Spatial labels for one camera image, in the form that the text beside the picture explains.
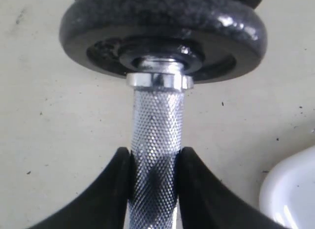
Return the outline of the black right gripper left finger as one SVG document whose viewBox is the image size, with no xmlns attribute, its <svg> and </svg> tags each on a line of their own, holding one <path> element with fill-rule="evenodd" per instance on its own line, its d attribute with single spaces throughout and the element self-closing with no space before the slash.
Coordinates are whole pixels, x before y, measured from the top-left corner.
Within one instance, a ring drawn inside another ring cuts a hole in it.
<svg viewBox="0 0 315 229">
<path fill-rule="evenodd" d="M 131 156 L 120 147 L 76 199 L 32 229 L 122 229 L 131 190 Z"/>
</svg>

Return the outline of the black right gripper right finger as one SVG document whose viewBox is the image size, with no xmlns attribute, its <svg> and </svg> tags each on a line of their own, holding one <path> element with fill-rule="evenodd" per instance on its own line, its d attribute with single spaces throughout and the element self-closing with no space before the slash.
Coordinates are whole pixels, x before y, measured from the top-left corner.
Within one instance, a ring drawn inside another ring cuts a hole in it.
<svg viewBox="0 0 315 229">
<path fill-rule="evenodd" d="M 281 229 L 227 188 L 191 147 L 180 151 L 177 190 L 185 229 Z"/>
</svg>

